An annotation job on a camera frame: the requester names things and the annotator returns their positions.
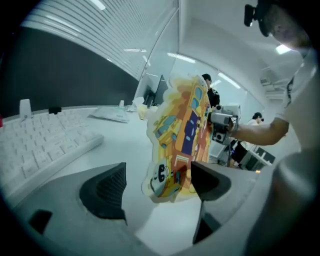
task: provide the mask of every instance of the ceiling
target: ceiling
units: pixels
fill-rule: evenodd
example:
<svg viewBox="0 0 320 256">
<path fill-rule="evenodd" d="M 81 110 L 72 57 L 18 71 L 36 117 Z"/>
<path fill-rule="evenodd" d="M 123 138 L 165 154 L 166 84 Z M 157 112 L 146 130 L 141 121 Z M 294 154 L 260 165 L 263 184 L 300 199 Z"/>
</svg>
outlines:
<svg viewBox="0 0 320 256">
<path fill-rule="evenodd" d="M 260 78 L 269 81 L 264 87 L 269 99 L 282 97 L 286 84 L 302 63 L 300 54 L 289 51 L 278 54 L 276 47 L 280 45 L 273 37 L 264 37 L 257 22 L 252 27 L 244 25 L 244 8 L 246 4 L 257 5 L 257 0 L 180 0 L 188 5 L 186 26 L 192 19 L 212 24 L 231 34 L 252 49 L 262 62 Z"/>
</svg>

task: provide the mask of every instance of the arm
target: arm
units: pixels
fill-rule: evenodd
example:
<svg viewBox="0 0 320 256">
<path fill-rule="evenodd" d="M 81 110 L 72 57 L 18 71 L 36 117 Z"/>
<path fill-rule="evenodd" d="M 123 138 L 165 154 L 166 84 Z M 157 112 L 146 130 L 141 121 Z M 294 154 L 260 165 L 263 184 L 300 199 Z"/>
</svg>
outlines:
<svg viewBox="0 0 320 256">
<path fill-rule="evenodd" d="M 286 135 L 289 130 L 289 123 L 275 118 L 270 124 L 245 125 L 239 124 L 237 131 L 231 132 L 231 136 L 255 145 L 274 145 Z"/>
</svg>

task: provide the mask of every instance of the person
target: person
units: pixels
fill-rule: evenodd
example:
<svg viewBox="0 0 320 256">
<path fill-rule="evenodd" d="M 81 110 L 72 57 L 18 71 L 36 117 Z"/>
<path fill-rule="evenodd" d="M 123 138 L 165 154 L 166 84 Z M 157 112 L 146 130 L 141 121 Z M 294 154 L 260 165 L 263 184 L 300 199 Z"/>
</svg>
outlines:
<svg viewBox="0 0 320 256">
<path fill-rule="evenodd" d="M 264 119 L 262 117 L 262 114 L 260 112 L 254 113 L 252 119 L 247 123 L 248 126 L 258 126 L 263 122 Z M 238 145 L 234 149 L 234 153 L 231 155 L 230 162 L 228 163 L 229 167 L 234 167 L 235 162 L 238 164 L 241 162 L 241 160 L 245 157 L 247 152 L 251 150 L 255 145 L 246 142 L 241 141 L 238 142 Z"/>
<path fill-rule="evenodd" d="M 291 16 L 289 11 L 295 17 L 300 17 L 300 23 Z M 265 37 L 271 35 L 281 44 L 298 51 L 303 58 L 303 63 L 287 84 L 283 106 L 272 123 L 234 125 L 230 122 L 228 129 L 231 136 L 255 145 L 274 145 L 286 135 L 289 130 L 289 122 L 291 122 L 299 138 L 301 149 L 317 147 L 320 133 L 316 127 L 319 126 L 314 124 L 306 127 L 306 123 L 310 122 L 308 119 L 312 117 L 311 112 L 315 113 L 315 106 L 319 106 L 320 89 L 316 81 L 319 77 L 318 59 L 309 35 L 301 26 L 304 24 L 307 27 L 308 21 L 305 16 L 302 17 L 304 12 L 292 1 L 258 0 L 254 13 L 261 33 Z M 311 35 L 317 40 L 315 34 L 311 33 Z"/>
<path fill-rule="evenodd" d="M 212 84 L 211 76 L 209 74 L 203 74 L 202 77 L 205 80 L 206 85 L 208 86 L 207 93 L 208 93 L 210 105 L 212 108 L 215 108 L 217 105 L 220 104 L 220 95 L 215 89 L 212 89 L 210 86 Z"/>
</svg>

